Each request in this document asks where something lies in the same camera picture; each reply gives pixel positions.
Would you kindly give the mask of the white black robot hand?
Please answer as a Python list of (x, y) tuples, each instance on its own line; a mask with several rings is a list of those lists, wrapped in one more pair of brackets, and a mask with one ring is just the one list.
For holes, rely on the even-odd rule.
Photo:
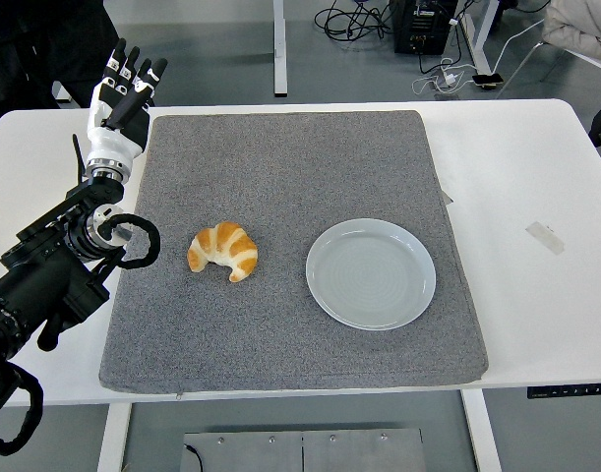
[(88, 166), (112, 160), (121, 168), (131, 167), (147, 146), (150, 108), (168, 61), (146, 59), (137, 65), (140, 48), (127, 50), (126, 45), (124, 38), (117, 41), (92, 91)]

